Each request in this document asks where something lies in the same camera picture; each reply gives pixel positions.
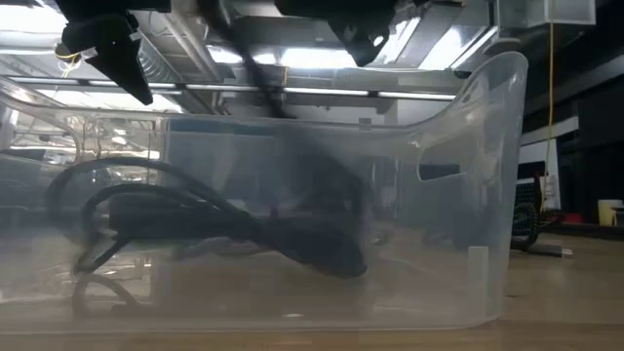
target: wooden table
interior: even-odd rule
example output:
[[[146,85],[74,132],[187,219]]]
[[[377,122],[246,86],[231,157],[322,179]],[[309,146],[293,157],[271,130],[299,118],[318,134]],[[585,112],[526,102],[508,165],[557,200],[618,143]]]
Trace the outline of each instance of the wooden table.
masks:
[[[2,350],[624,350],[624,242],[543,236],[573,258],[512,253],[506,312],[458,331],[2,336]]]

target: table surface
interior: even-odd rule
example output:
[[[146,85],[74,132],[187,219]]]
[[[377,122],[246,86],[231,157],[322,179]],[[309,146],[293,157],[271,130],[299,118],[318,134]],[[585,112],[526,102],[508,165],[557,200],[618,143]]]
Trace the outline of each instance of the table surface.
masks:
[[[452,331],[1,336],[3,350],[624,350],[624,242],[554,235],[572,258],[512,253],[504,316]]]

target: white container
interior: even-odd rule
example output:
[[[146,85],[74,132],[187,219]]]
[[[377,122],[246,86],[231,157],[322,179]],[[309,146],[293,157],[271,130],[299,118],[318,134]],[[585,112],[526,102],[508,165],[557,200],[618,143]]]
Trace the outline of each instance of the white container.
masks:
[[[0,332],[430,329],[495,319],[502,311],[526,75],[524,57],[504,54],[478,69],[440,114],[411,126],[367,128],[57,107],[5,84],[2,105],[51,125],[30,131],[43,135],[35,139],[43,146],[21,146],[18,135],[11,149],[0,151]],[[122,120],[136,128],[121,132]],[[189,120],[193,131],[180,132]],[[71,163],[74,156],[85,172],[73,175],[61,201],[46,202],[51,181],[68,167],[51,163]],[[213,189],[215,201],[261,218],[260,224],[229,205],[217,211],[199,201],[184,210],[199,203],[201,211],[174,216],[175,230],[164,230],[178,203],[154,216],[162,199],[125,198],[122,210],[111,202],[108,215],[102,206],[88,218],[96,226],[121,221],[134,239],[95,275],[74,276],[77,257],[91,246],[78,214],[94,194],[120,183],[181,191],[155,170],[88,167],[89,160],[114,156],[168,162]],[[67,218],[52,221],[51,211]],[[224,217],[231,214],[235,220]],[[264,224],[287,217],[286,229]],[[325,220],[344,225],[337,231]],[[181,258],[180,239],[192,230],[201,238],[236,232],[273,242],[211,239],[185,247]],[[287,244],[275,239],[279,233]],[[331,235],[352,246],[335,249]],[[320,253],[325,273],[301,263],[306,250]],[[89,280],[113,287],[126,302],[97,284],[84,292]]]

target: clear plastic bin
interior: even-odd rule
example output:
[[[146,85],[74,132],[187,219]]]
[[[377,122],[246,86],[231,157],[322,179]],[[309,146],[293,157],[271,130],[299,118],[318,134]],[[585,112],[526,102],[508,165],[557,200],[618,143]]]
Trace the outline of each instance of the clear plastic bin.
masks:
[[[15,134],[0,150],[0,332],[431,329],[495,319],[526,75],[524,57],[500,55],[438,115],[366,128],[69,108],[4,83],[1,110],[39,121],[28,132],[41,145]],[[191,187],[155,169],[111,166],[75,172],[50,201],[63,170],[111,157],[161,160],[217,198],[180,205],[124,193],[86,212],[113,185]],[[93,258],[86,248],[100,253],[122,231],[133,240],[95,274],[73,273],[81,255]]]

